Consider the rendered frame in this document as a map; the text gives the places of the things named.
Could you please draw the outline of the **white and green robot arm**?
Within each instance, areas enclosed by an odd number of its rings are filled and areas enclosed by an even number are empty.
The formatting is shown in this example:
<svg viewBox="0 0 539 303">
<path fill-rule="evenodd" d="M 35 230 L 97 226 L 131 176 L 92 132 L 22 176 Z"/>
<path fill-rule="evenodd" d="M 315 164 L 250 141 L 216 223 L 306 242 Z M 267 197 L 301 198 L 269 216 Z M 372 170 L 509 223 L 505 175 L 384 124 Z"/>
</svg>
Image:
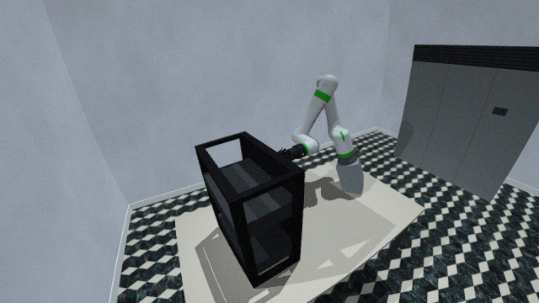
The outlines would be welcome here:
<svg viewBox="0 0 539 303">
<path fill-rule="evenodd" d="M 336 152 L 339 155 L 338 162 L 343 166 L 350 165 L 356 162 L 357 157 L 361 156 L 360 149 L 363 146 L 360 145 L 358 148 L 353 148 L 349 131 L 342 128 L 343 126 L 339 118 L 334 97 L 334 92 L 339 84 L 338 79 L 331 74 L 321 76 L 321 78 L 321 81 L 319 79 L 317 80 L 317 89 L 313 94 L 307 112 L 292 134 L 292 140 L 297 144 L 293 147 L 299 152 L 297 159 L 318 152 L 319 143 L 309 136 L 309 132 L 318 116 L 325 109 L 328 122 L 328 135 L 334 142 Z"/>
</svg>

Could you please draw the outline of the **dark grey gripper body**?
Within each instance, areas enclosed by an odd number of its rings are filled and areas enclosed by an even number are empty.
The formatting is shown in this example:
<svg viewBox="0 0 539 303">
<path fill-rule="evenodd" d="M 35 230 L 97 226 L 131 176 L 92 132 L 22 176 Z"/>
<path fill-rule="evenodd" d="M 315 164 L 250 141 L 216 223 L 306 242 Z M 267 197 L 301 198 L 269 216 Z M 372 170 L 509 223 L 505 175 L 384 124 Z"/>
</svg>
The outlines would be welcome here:
<svg viewBox="0 0 539 303">
<path fill-rule="evenodd" d="M 294 159 L 296 159 L 296 158 L 299 157 L 299 152 L 298 152 L 298 150 L 297 150 L 295 147 L 292 147 L 292 148 L 287 149 L 286 151 L 284 151 L 281 155 L 282 155 L 282 156 L 288 155 L 287 158 L 288 158 L 290 161 L 292 161 L 292 160 L 294 160 Z"/>
</svg>

